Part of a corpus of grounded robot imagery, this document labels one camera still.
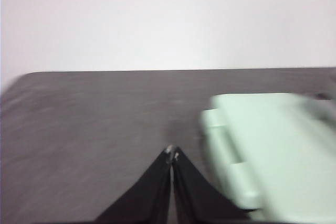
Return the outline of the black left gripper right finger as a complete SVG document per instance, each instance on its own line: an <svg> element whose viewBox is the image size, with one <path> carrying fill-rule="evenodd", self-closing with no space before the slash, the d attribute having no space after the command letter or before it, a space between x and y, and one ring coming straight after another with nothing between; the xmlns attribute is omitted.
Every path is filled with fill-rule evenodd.
<svg viewBox="0 0 336 224"><path fill-rule="evenodd" d="M177 147L172 160L178 223L244 223L248 214L216 190Z"/></svg>

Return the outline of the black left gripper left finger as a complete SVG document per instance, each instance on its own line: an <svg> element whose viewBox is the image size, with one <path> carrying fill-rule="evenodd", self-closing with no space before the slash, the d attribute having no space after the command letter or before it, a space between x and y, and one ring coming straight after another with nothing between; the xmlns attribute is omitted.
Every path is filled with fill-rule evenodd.
<svg viewBox="0 0 336 224"><path fill-rule="evenodd" d="M136 183L96 223L167 223L173 147L165 148Z"/></svg>

